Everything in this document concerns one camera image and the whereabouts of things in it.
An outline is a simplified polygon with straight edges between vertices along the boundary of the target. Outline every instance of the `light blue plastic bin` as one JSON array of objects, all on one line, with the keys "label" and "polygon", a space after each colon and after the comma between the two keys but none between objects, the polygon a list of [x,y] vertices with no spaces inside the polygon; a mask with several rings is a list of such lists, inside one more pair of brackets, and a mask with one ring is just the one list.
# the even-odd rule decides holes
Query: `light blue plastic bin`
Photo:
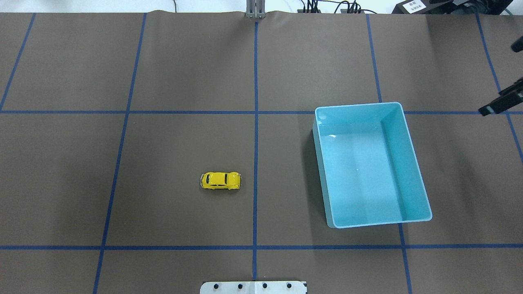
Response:
[{"label": "light blue plastic bin", "polygon": [[312,131],[329,227],[432,218],[401,104],[319,107],[315,114]]}]

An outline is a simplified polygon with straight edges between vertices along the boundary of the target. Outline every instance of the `printed label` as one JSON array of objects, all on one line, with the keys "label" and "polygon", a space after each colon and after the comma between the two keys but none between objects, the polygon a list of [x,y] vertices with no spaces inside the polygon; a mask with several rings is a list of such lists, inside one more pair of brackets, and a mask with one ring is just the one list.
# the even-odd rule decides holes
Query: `printed label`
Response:
[{"label": "printed label", "polygon": [[405,7],[408,13],[415,13],[416,11],[420,11],[424,8],[427,8],[427,6],[423,4],[422,0],[410,1],[409,3],[403,4],[403,7]]}]

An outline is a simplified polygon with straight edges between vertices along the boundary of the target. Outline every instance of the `black cable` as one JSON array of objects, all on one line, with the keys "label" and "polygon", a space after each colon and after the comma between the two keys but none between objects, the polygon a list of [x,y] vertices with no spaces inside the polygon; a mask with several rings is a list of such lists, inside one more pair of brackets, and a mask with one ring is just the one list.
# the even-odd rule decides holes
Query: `black cable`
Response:
[{"label": "black cable", "polygon": [[305,9],[305,2],[302,0],[303,3],[303,12],[304,13],[320,13],[320,10],[318,9],[318,0],[307,0],[307,9]]},{"label": "black cable", "polygon": [[354,0],[354,2],[352,2],[352,3],[350,3],[349,1],[341,1],[341,2],[339,2],[339,1],[332,1],[332,0],[316,0],[316,8],[317,8],[318,1],[319,2],[337,3],[338,6],[336,6],[336,9],[334,10],[334,13],[338,12],[338,8],[340,7],[340,5],[342,3],[346,3],[347,4],[347,13],[361,13],[362,11],[368,11],[368,12],[372,12],[372,13],[378,14],[377,12],[374,12],[374,11],[369,10],[369,9],[361,9],[361,5],[358,4],[356,2],[356,0]]},{"label": "black cable", "polygon": [[349,1],[341,1],[341,2],[338,2],[338,6],[336,6],[336,9],[334,10],[334,13],[336,13],[338,11],[339,6],[341,4],[343,4],[343,3],[347,3],[347,9],[349,9],[349,7],[350,7]]},{"label": "black cable", "polygon": [[374,12],[374,11],[368,10],[368,9],[358,9],[358,10],[355,10],[353,13],[360,13],[361,11],[368,11],[368,12],[372,12],[374,14],[378,14],[377,12]]}]

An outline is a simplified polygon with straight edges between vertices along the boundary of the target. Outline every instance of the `white wall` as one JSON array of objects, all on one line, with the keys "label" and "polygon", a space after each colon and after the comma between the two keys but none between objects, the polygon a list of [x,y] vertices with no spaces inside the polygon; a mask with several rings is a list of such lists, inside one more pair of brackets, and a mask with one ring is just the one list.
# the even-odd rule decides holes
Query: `white wall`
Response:
[{"label": "white wall", "polygon": [[[401,0],[358,0],[364,9],[389,14]],[[245,11],[246,0],[176,0],[179,12]],[[296,12],[300,0],[266,0],[266,11]],[[332,13],[337,4],[320,2],[323,13]],[[523,0],[515,0],[509,9],[523,15]],[[0,0],[0,12],[150,12],[174,11],[172,0]]]}]

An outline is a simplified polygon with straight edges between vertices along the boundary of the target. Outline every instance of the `metal bracket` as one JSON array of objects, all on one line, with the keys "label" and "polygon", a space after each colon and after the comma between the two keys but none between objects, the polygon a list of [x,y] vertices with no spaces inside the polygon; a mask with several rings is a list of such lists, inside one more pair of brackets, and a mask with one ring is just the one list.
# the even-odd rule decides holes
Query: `metal bracket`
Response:
[{"label": "metal bracket", "polygon": [[247,0],[247,18],[265,18],[265,0]]}]

